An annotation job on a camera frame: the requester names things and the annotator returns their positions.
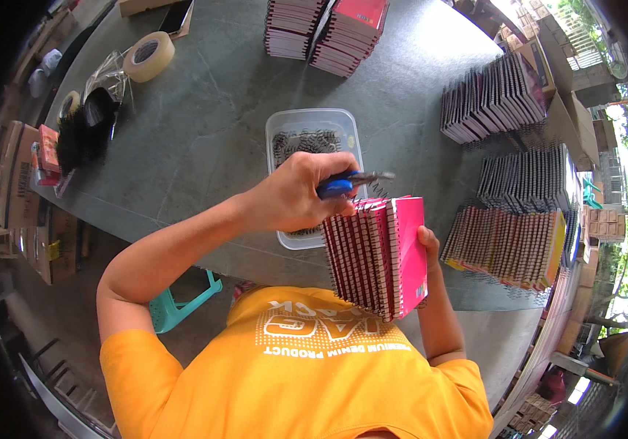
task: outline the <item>clear plastic tub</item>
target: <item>clear plastic tub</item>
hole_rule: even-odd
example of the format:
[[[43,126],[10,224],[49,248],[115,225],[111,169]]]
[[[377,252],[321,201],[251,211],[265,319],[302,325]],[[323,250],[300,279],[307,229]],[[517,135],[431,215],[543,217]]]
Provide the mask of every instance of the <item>clear plastic tub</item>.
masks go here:
[[[353,153],[355,160],[362,167],[358,130],[355,129],[354,116],[341,108],[304,108],[274,113],[266,121],[266,150],[268,156],[268,173],[273,173],[277,165],[273,153],[273,137],[280,132],[301,133],[317,130],[333,130],[340,139],[339,151]],[[358,190],[359,198],[367,198],[367,188],[363,185]],[[284,248],[290,250],[313,249],[324,247],[324,237],[320,232],[311,232],[304,236],[277,232],[277,239]]]

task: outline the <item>hand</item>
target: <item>hand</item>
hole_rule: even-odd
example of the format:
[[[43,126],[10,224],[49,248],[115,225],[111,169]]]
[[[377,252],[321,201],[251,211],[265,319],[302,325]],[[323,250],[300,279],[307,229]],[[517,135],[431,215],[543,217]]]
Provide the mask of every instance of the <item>hand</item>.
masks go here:
[[[419,238],[419,242],[426,248],[426,276],[429,278],[429,283],[431,283],[433,276],[441,276],[441,264],[438,263],[438,251],[441,244],[431,229],[423,225],[419,226],[416,235]]]
[[[321,200],[317,185],[330,176],[360,167],[351,153],[294,153],[282,166],[244,194],[255,230],[294,232],[321,224],[331,215],[353,215],[346,198]]]

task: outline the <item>smartphone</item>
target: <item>smartphone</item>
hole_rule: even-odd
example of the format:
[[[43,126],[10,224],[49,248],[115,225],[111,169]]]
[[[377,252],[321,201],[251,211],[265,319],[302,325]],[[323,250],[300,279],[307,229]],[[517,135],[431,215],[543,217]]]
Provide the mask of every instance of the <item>smartphone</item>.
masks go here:
[[[168,35],[178,34],[185,25],[187,12],[190,10],[195,0],[182,0],[170,5],[168,13],[165,14],[163,22],[160,24],[160,31]]]

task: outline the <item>fence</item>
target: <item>fence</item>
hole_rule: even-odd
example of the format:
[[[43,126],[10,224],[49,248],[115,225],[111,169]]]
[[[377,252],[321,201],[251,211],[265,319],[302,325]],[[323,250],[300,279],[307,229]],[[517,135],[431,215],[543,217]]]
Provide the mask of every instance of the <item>fence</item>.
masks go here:
[[[575,56],[568,58],[573,70],[584,69],[603,61],[597,45],[590,38],[588,29],[580,22],[580,18],[570,5],[558,8],[553,15],[575,49]]]

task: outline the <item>window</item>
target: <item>window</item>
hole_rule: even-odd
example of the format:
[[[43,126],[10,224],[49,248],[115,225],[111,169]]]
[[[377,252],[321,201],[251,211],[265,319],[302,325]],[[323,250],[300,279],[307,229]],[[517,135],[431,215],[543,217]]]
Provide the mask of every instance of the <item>window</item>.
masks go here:
[[[580,381],[575,384],[575,390],[568,397],[568,402],[571,404],[577,405],[582,398],[582,394],[587,391],[587,388],[590,386],[590,380],[582,376]]]
[[[556,427],[552,426],[551,424],[548,424],[546,428],[544,428],[543,431],[541,432],[539,439],[550,439],[550,437],[556,434],[557,431],[558,429]]]

